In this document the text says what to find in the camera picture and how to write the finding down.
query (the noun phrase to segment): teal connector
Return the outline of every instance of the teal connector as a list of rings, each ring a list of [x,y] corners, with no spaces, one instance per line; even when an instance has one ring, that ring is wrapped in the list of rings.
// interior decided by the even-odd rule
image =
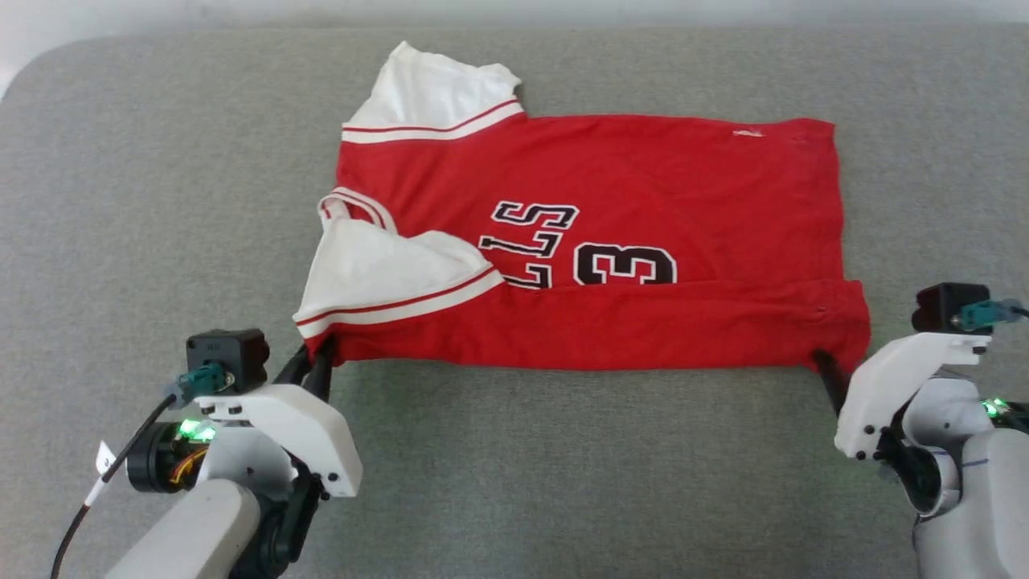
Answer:
[[[179,376],[179,387],[188,390],[193,397],[217,394],[230,386],[225,371],[217,364],[201,366]]]
[[[986,300],[961,309],[959,326],[965,332],[971,332],[1000,323],[1018,322],[1022,316],[1020,312],[1024,311],[1022,303],[1018,300],[1003,300],[1001,302]]]

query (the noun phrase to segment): gray cushion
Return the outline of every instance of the gray cushion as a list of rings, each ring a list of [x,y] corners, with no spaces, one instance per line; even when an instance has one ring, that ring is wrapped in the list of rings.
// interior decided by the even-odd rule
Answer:
[[[915,292],[938,281],[1029,298],[1024,26],[73,44],[0,104],[0,575],[48,569],[97,443],[127,440],[183,370],[186,336],[256,326],[270,367],[288,357],[339,122],[401,39],[506,64],[530,114],[837,122],[847,273],[865,283],[876,347],[910,333]],[[1026,326],[971,371],[985,393],[1029,398]],[[901,491],[836,451],[802,369],[377,362],[338,372],[332,403],[365,479],[322,506],[290,577],[915,575]],[[174,500],[119,478],[66,576],[101,575]]]

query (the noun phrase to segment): jersey number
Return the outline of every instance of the jersey number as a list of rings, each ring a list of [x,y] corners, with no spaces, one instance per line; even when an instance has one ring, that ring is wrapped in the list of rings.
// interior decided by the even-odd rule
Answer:
[[[675,283],[675,259],[660,247],[582,243],[575,248],[575,281],[607,283],[608,275],[640,283]]]
[[[527,207],[513,201],[501,201],[493,211],[493,220],[520,226],[538,225],[540,228],[532,236],[535,244],[525,245],[484,234],[478,238],[478,246],[549,259],[561,244],[562,230],[570,228],[577,215],[578,208],[573,205],[532,203]],[[575,248],[574,259],[575,281],[582,285],[606,283],[609,275],[638,278],[640,283],[676,281],[675,259],[660,247],[581,243]],[[549,264],[526,263],[525,272],[526,277],[505,275],[504,279],[511,285],[531,289],[546,289],[553,285]]]

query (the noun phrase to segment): white wall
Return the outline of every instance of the white wall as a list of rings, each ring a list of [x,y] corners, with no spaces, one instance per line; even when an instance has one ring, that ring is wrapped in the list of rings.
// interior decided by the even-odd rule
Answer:
[[[1029,22],[1029,0],[0,0],[0,94],[72,40],[257,26],[675,26]]]

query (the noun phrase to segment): orange wire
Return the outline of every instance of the orange wire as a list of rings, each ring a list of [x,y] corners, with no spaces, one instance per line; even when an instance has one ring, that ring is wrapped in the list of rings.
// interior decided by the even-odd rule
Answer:
[[[175,467],[175,470],[172,471],[172,484],[178,484],[181,482],[182,475],[185,474],[186,471],[192,469],[193,463],[197,462],[197,459],[200,459],[204,455],[207,455],[207,447],[194,450],[191,455],[183,459],[182,462]]]

